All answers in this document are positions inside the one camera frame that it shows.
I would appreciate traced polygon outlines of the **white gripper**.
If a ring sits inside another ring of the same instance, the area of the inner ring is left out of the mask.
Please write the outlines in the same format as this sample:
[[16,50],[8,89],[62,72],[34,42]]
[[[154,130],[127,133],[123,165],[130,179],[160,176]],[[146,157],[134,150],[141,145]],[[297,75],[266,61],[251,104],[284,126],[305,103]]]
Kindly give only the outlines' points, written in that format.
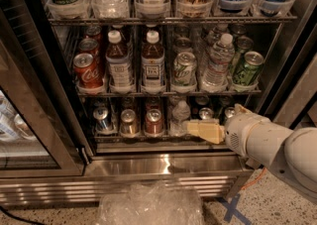
[[184,121],[182,126],[187,134],[211,144],[220,144],[225,138],[226,145],[242,157],[262,158],[267,155],[269,140],[265,133],[270,120],[251,113],[239,103],[234,108],[237,115],[226,122],[225,133],[224,127],[216,120],[189,120]]

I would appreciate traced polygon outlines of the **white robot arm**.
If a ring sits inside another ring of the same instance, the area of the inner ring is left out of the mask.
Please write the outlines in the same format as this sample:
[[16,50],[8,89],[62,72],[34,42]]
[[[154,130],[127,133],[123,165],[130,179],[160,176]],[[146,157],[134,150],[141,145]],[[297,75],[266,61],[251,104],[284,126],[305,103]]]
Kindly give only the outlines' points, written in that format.
[[185,132],[209,143],[224,141],[243,158],[263,165],[310,202],[317,203],[317,128],[296,131],[237,104],[224,125],[216,120],[186,120]]

